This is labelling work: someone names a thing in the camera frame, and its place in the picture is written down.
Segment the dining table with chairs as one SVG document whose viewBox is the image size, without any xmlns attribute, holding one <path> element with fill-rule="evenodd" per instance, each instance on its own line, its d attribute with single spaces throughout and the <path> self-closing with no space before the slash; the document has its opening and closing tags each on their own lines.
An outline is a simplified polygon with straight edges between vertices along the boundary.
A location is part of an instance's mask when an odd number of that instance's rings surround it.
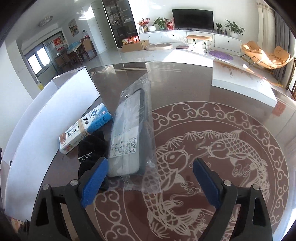
<svg viewBox="0 0 296 241">
<path fill-rule="evenodd" d="M 82 65 L 85 57 L 88 60 L 91 60 L 96 56 L 97 52 L 93 42 L 87 36 L 82 38 L 79 42 L 73 42 L 70 44 L 68 49 L 62 51 L 54 60 L 59 68 L 64 68 L 66 65 Z"/>
</svg>

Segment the white tv cabinet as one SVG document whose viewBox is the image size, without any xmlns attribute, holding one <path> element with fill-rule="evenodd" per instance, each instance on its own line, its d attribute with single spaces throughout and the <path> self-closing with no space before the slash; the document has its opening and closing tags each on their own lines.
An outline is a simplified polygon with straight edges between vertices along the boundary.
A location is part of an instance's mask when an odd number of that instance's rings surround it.
<svg viewBox="0 0 296 241">
<path fill-rule="evenodd" d="M 202 44 L 206 43 L 208 50 L 217 50 L 233 55 L 241 54 L 242 41 L 240 39 L 217 33 L 173 30 L 141 33 L 138 36 L 141 41 L 149 40 L 151 44 L 171 43 L 175 46 L 192 46 L 195 42 L 194 47 L 197 48 L 197 42 L 202 42 Z"/>
</svg>

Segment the brown cardboard box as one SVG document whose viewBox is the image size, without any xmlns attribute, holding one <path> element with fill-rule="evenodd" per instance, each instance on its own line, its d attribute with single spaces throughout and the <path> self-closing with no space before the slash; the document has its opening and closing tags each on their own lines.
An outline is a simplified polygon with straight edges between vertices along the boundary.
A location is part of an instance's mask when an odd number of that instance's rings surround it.
<svg viewBox="0 0 296 241">
<path fill-rule="evenodd" d="M 139 41 L 133 44 L 128 44 L 128 45 L 123 45 L 121 48 L 121 51 L 123 53 L 126 52 L 133 52 L 133 51 L 142 51 L 145 50 L 145 48 L 150 45 L 149 40 L 143 40 L 143 41 Z"/>
</svg>

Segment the blue white medicine box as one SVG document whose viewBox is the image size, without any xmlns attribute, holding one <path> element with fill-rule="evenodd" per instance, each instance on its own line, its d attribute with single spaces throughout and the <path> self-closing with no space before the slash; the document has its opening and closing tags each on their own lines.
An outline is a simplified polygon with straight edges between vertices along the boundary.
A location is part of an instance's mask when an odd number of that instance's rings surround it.
<svg viewBox="0 0 296 241">
<path fill-rule="evenodd" d="M 104 103 L 99 104 L 60 134 L 59 151 L 62 154 L 68 154 L 81 140 L 104 126 L 110 120 L 112 120 L 112 116 Z"/>
</svg>

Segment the purple round mat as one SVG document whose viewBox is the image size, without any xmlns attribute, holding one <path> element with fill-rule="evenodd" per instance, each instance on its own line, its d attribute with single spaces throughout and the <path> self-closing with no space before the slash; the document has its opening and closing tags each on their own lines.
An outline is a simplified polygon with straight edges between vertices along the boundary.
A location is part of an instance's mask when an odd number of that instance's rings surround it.
<svg viewBox="0 0 296 241">
<path fill-rule="evenodd" d="M 209 52 L 209 54 L 221 60 L 233 60 L 233 57 L 230 54 L 227 54 L 221 51 L 212 50 Z"/>
</svg>

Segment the black knit sock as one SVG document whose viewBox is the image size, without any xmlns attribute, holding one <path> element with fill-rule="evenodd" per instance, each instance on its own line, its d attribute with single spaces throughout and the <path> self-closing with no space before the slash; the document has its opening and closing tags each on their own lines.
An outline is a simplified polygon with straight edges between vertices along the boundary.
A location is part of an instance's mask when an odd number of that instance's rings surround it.
<svg viewBox="0 0 296 241">
<path fill-rule="evenodd" d="M 78 180 L 86 171 L 92 169 L 100 158 L 107 157 L 108 143 L 104 138 L 102 131 L 96 130 L 86 136 L 78 144 L 78 161 L 80 167 L 78 170 Z"/>
</svg>

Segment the orange lounge chair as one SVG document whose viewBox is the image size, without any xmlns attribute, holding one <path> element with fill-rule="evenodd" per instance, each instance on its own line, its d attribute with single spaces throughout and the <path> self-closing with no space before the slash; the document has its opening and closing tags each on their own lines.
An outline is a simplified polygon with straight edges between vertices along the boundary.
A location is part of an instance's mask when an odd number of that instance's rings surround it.
<svg viewBox="0 0 296 241">
<path fill-rule="evenodd" d="M 241 49 L 255 64 L 270 70 L 282 68 L 292 61 L 290 53 L 281 46 L 276 46 L 272 53 L 267 53 L 254 41 L 249 41 Z"/>
</svg>

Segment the green potted plant right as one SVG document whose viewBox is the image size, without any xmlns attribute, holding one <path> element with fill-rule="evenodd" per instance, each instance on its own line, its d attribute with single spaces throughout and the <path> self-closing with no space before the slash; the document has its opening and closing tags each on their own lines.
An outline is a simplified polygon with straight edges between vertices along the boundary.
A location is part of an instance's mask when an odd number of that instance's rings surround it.
<svg viewBox="0 0 296 241">
<path fill-rule="evenodd" d="M 231 22 L 226 20 L 225 27 L 230 30 L 230 36 L 233 38 L 238 38 L 239 36 L 243 36 L 245 29 L 241 27 L 241 25 L 237 25 L 236 22 Z"/>
</svg>

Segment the red flower vase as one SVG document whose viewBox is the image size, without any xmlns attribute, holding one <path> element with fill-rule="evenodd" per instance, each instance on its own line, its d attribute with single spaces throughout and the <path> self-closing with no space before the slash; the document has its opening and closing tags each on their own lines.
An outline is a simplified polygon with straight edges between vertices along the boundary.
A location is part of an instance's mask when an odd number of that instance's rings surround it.
<svg viewBox="0 0 296 241">
<path fill-rule="evenodd" d="M 148 32 L 148 25 L 149 25 L 149 21 L 150 21 L 150 18 L 142 18 L 138 24 L 139 26 L 142 28 L 142 31 L 144 33 Z"/>
</svg>

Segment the white flat box lid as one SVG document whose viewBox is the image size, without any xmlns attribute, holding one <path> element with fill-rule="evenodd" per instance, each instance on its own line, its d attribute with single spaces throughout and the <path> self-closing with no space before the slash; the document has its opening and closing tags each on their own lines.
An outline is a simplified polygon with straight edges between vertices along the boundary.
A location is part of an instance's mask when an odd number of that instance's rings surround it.
<svg viewBox="0 0 296 241">
<path fill-rule="evenodd" d="M 242 94 L 273 108 L 278 102 L 267 80 L 216 60 L 213 62 L 212 86 Z"/>
</svg>

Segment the green potted plant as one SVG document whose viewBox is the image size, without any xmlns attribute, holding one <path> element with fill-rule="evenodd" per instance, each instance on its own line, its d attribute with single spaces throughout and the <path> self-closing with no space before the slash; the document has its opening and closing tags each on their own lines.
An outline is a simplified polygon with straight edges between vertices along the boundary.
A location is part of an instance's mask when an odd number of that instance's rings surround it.
<svg viewBox="0 0 296 241">
<path fill-rule="evenodd" d="M 233 38 L 238 38 L 239 36 L 243 36 L 245 29 L 241 27 L 241 25 L 237 25 L 236 22 L 231 22 L 226 20 L 225 27 L 230 30 L 230 36 Z"/>
<path fill-rule="evenodd" d="M 158 26 L 159 30 L 166 30 L 167 29 L 167 18 L 160 18 L 154 20 L 153 26 Z"/>
</svg>

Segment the black display cabinet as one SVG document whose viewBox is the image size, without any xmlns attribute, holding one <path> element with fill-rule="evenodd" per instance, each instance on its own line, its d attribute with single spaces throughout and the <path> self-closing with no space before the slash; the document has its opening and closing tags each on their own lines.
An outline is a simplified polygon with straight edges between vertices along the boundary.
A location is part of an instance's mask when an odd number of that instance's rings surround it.
<svg viewBox="0 0 296 241">
<path fill-rule="evenodd" d="M 103 0 L 102 3 L 115 43 L 121 48 L 124 39 L 138 36 L 130 3 L 128 0 Z"/>
</svg>

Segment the phone case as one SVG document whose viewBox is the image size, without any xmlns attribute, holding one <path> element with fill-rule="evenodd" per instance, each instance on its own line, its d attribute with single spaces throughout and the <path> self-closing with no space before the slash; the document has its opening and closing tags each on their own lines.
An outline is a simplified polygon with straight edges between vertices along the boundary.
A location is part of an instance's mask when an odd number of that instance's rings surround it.
<svg viewBox="0 0 296 241">
<path fill-rule="evenodd" d="M 120 94 L 114 114 L 108 153 L 108 178 L 123 190 L 160 191 L 151 81 L 144 74 Z"/>
</svg>

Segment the green potted plant left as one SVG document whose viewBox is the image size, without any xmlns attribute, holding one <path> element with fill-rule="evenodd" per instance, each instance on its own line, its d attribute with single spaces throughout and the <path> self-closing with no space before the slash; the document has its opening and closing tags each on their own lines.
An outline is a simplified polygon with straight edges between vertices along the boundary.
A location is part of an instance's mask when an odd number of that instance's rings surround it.
<svg viewBox="0 0 296 241">
<path fill-rule="evenodd" d="M 158 26 L 159 30 L 166 30 L 167 29 L 167 18 L 160 18 L 154 20 L 153 26 Z"/>
</svg>

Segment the black television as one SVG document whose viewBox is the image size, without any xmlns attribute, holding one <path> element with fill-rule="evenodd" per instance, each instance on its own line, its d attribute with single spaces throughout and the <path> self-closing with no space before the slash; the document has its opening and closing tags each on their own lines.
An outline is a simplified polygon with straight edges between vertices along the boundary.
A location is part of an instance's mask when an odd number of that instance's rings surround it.
<svg viewBox="0 0 296 241">
<path fill-rule="evenodd" d="M 214 29 L 213 12 L 203 9 L 173 9 L 176 28 Z"/>
</svg>

